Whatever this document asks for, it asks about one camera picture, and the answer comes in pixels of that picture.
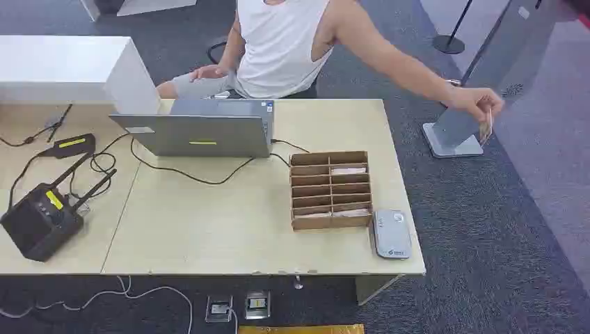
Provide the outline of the person's left hand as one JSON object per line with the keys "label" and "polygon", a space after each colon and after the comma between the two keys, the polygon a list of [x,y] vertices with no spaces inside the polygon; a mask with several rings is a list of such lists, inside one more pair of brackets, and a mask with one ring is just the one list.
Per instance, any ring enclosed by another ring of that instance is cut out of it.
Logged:
{"label": "person's left hand", "polygon": [[504,100],[490,88],[451,87],[441,102],[468,112],[478,122],[488,122],[504,107]]}

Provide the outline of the person's right hand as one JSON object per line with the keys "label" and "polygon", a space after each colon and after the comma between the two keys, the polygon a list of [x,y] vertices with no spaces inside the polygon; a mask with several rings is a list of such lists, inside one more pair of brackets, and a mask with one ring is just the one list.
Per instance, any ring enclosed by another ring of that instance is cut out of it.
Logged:
{"label": "person's right hand", "polygon": [[228,75],[229,70],[218,64],[205,65],[189,73],[189,81],[197,79],[220,79]]}

